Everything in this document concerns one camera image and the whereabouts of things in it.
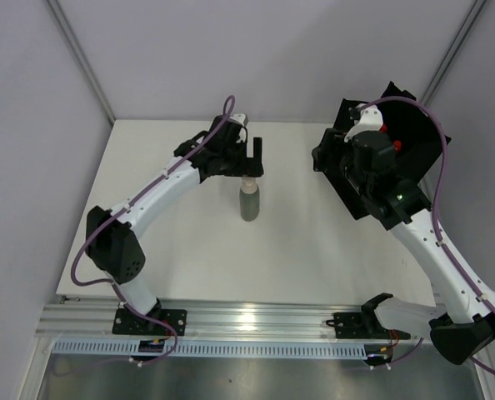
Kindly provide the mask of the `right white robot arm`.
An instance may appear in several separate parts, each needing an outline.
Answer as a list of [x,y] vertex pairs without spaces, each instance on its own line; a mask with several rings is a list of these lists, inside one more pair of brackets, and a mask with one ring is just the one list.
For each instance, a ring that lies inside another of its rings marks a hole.
[[353,218],[377,219],[414,257],[437,289],[433,307],[383,292],[361,306],[362,330],[379,337],[395,330],[432,341],[450,363],[460,365],[495,340],[495,292],[465,260],[447,248],[433,224],[433,206],[418,182],[398,168],[398,151],[381,131],[350,139],[325,130],[312,150],[313,168],[323,173]]

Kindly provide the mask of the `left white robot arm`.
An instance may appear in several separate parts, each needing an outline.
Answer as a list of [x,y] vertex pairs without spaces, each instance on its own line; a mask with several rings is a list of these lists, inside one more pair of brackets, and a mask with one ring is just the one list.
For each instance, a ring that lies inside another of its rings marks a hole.
[[182,142],[162,171],[140,192],[114,207],[87,214],[83,253],[106,276],[132,313],[132,325],[154,333],[161,322],[160,300],[141,276],[146,256],[140,239],[182,195],[212,177],[240,178],[240,214],[251,222],[260,212],[258,178],[263,175],[263,140],[248,134],[243,113],[217,116],[208,130]]

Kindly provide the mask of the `small red bottle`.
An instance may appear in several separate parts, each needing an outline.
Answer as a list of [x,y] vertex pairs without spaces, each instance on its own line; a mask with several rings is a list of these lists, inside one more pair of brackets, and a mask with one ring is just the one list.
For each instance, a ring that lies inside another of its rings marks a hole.
[[399,140],[394,140],[392,142],[392,145],[394,146],[394,149],[397,153],[402,151],[403,145]]

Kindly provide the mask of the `grey bottle beige pump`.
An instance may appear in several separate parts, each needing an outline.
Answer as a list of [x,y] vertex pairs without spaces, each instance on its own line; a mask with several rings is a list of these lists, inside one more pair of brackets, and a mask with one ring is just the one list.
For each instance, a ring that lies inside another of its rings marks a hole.
[[239,191],[241,218],[254,221],[260,212],[260,190],[255,177],[243,177]]

